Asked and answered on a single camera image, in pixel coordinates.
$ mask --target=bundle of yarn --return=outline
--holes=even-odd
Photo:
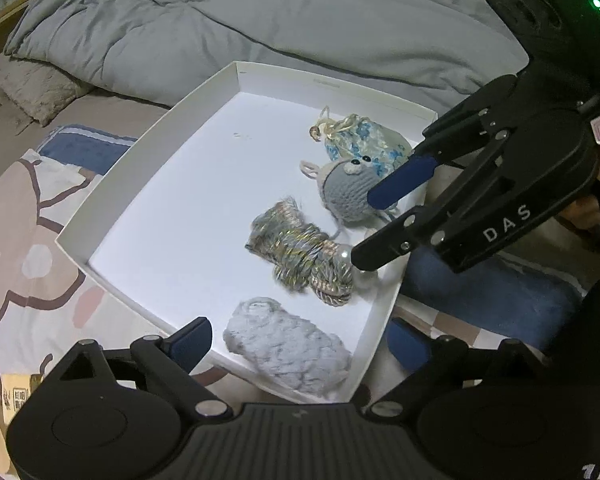
[[[243,301],[222,338],[230,352],[299,392],[321,396],[349,373],[351,353],[338,336],[289,314],[271,298]]]
[[[349,250],[306,221],[293,198],[286,198],[251,223],[245,247],[275,264],[273,275],[288,290],[310,287],[331,306],[346,304],[353,292]]]

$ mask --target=patterned bedsheet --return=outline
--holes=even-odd
[[[93,137],[109,135],[93,132]],[[127,140],[113,142],[118,152],[103,172],[125,151],[120,146],[128,148]],[[62,226],[102,178],[79,165],[89,165],[91,152],[84,145],[79,160],[65,148],[66,144],[53,150],[47,144],[39,150],[65,164],[29,150],[0,177],[0,374],[31,374],[43,367],[48,371],[80,339],[97,339],[104,348],[123,348],[143,335],[160,333],[85,277],[56,246]],[[93,161],[101,163],[101,155]],[[404,296],[398,298],[394,315],[427,335],[449,333],[482,348],[496,348],[504,338]],[[210,362],[196,367],[194,376],[234,408],[243,402],[273,400]],[[364,406],[406,376],[383,341],[354,402]]]

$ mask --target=twisted cord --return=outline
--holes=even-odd
[[[314,126],[309,128],[309,135],[311,135],[313,140],[320,141],[320,136],[323,134],[329,140],[333,140],[336,134],[350,130],[356,123],[357,116],[355,114],[351,114],[341,121],[336,121],[335,119],[331,119],[329,113],[329,107],[325,106],[320,112],[318,120],[315,121]]]
[[[328,234],[305,222],[292,198],[258,216],[251,227],[246,248],[274,263],[274,276],[286,288],[301,291],[310,286],[331,306],[350,300],[351,264],[337,255]]]

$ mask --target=rope bundle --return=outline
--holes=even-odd
[[[278,202],[251,223],[245,247],[275,264],[274,277],[286,288],[310,287],[331,306],[343,306],[353,290],[351,263],[342,247],[306,222],[293,198]]]

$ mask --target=blue fabric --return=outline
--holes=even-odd
[[[557,276],[494,256],[453,273],[430,248],[411,253],[401,293],[440,312],[543,349],[582,302]]]
[[[56,128],[38,153],[63,164],[74,164],[97,174],[105,174],[135,142],[81,124]]]

